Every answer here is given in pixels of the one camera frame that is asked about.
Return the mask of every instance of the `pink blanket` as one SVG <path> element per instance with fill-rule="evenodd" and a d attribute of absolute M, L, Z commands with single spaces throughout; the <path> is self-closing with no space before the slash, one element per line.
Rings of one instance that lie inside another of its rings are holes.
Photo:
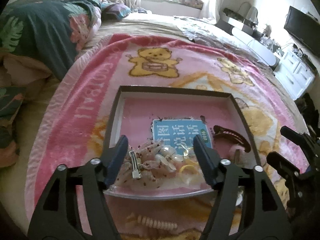
<path fill-rule="evenodd" d="M 59 164 L 74 167 L 100 156 L 106 122 L 120 85 L 172 86 L 232 93 L 254 135 L 264 164 L 265 156 L 276 150 L 301 171 L 307 167 L 301 150 L 280 136 L 283 125 L 295 129 L 292 117 L 272 85 L 249 60 L 222 49 L 171 38 L 115 34 L 103 38 L 75 62 L 51 99 L 28 164 L 25 206 L 29 219 Z M 283 180 L 267 164 L 264 168 L 285 201 L 288 194 Z M 140 237 L 145 229 L 126 227 L 123 216 L 136 212 L 158 220 L 166 221 L 171 217 L 172 222 L 178 223 L 174 233 L 185 234 L 186 230 L 203 230 L 210 211 L 208 202 L 198 198 L 173 202 L 107 198 L 120 233 Z M 89 232 L 83 208 L 80 197 L 83 228 Z"/>

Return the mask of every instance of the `dark green comforter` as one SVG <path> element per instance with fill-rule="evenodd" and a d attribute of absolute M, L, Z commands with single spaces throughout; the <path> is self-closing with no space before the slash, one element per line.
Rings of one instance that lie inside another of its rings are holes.
<path fill-rule="evenodd" d="M 43 62 L 62 80 L 84 46 L 98 0 L 44 1 L 20 5 L 0 17 L 1 50 Z"/>

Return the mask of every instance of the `pink flower print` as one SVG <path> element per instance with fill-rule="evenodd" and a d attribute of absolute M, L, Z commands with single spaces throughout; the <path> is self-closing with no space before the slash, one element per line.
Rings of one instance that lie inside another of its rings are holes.
<path fill-rule="evenodd" d="M 76 51 L 78 52 L 83 48 L 89 36 L 90 30 L 88 25 L 89 18 L 86 14 L 70 17 L 70 27 L 73 30 L 70 40 L 73 43 L 77 43 Z"/>

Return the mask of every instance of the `drawer handle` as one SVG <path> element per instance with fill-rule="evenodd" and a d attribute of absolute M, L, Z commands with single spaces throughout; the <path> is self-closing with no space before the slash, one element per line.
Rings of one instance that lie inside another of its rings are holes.
<path fill-rule="evenodd" d="M 294 82 L 288 77 L 288 75 L 287 75 L 287 79 L 290 81 L 292 85 L 294 84 Z"/>

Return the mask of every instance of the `window sill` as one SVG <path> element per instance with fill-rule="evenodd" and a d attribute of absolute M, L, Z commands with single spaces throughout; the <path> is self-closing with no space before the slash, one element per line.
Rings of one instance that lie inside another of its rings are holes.
<path fill-rule="evenodd" d="M 177 1 L 177 0 L 143 0 L 143 1 L 151 1 L 151 2 L 167 2 L 167 3 L 172 3 L 172 4 L 180 4 L 180 5 L 183 5 L 183 6 L 191 7 L 191 8 L 193 8 L 193 9 L 201 10 L 200 8 L 195 8 L 195 7 L 192 7 L 192 6 L 189 6 L 189 5 L 186 5 L 186 4 L 183 4 L 183 3 L 180 3 L 180 2 L 179 2 L 179 1 Z"/>

